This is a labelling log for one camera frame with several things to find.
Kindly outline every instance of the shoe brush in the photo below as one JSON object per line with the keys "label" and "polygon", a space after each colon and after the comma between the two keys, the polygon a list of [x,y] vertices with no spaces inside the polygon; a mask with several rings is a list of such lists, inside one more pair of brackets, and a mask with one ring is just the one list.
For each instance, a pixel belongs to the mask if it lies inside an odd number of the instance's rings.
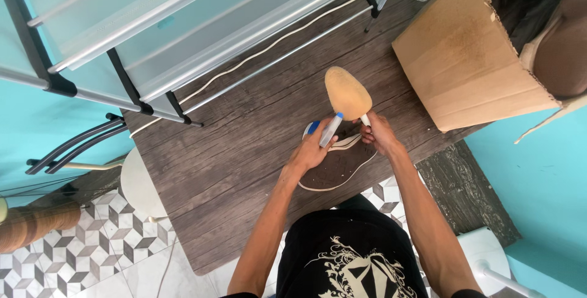
{"label": "shoe brush", "polygon": [[360,118],[365,126],[371,126],[367,112],[371,110],[373,101],[367,89],[354,76],[343,68],[333,66],[327,71],[325,83],[334,112],[341,112],[345,121]]}

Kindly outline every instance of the black t-shirt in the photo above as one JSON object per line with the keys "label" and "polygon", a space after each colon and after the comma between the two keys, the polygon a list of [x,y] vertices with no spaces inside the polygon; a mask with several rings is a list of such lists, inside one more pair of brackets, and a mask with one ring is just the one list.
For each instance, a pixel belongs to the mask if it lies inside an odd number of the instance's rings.
{"label": "black t-shirt", "polygon": [[[277,298],[427,297],[407,233],[385,214],[368,210],[323,210],[294,223],[276,288]],[[452,297],[485,296],[461,290]]]}

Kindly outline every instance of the cardboard flap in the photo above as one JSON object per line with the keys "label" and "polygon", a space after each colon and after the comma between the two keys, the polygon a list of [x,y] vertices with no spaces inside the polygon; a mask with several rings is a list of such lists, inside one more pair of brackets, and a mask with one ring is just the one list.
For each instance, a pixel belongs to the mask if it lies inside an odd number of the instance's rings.
{"label": "cardboard flap", "polygon": [[442,131],[558,107],[525,70],[490,0],[431,0],[393,42]]}

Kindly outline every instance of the brown rubber sole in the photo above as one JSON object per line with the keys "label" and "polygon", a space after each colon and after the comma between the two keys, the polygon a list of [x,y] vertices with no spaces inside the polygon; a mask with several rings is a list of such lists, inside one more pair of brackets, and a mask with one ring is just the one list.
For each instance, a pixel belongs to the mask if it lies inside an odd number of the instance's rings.
{"label": "brown rubber sole", "polygon": [[342,140],[328,151],[320,165],[309,169],[299,181],[308,190],[324,192],[340,187],[347,182],[361,166],[377,153],[372,144],[361,141],[361,135]]}

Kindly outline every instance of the hand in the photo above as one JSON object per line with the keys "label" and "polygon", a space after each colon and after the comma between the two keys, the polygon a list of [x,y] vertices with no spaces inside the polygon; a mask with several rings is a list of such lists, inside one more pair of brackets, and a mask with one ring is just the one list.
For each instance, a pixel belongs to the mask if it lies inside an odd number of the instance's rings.
{"label": "hand", "polygon": [[320,124],[312,134],[307,134],[302,143],[294,150],[290,160],[286,164],[292,167],[302,177],[310,168],[318,166],[324,157],[327,156],[328,149],[338,140],[338,136],[333,136],[326,147],[320,147],[320,138],[322,131],[328,125],[332,118],[320,121]]}
{"label": "hand", "polygon": [[398,148],[403,147],[397,140],[392,128],[389,126],[384,116],[378,116],[375,111],[367,112],[367,117],[371,121],[371,127],[361,125],[361,135],[365,144],[375,145],[375,149],[387,158]]}

